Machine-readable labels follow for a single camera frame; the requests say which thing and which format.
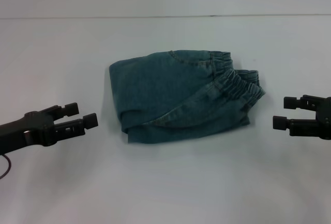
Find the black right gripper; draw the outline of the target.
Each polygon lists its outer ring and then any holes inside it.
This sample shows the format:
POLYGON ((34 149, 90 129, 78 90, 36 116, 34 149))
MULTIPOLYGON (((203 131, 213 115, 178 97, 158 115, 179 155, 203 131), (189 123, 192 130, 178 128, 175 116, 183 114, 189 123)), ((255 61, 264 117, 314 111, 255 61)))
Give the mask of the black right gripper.
POLYGON ((303 95, 301 98, 284 97, 285 109, 303 109, 315 112, 315 120, 287 119, 273 116, 273 129, 289 130, 293 137, 319 137, 330 140, 330 97, 303 95))

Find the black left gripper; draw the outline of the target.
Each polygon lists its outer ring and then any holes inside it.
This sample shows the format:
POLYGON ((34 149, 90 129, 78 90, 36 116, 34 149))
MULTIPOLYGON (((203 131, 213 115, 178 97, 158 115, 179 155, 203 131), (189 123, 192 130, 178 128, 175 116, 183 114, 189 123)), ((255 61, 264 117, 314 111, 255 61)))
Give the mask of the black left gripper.
POLYGON ((85 130, 98 126, 96 113, 83 118, 54 125, 54 121, 79 114, 76 102, 64 107, 26 113, 21 119, 1 125, 1 154, 7 154, 27 146, 51 146, 58 141, 85 135, 85 130))

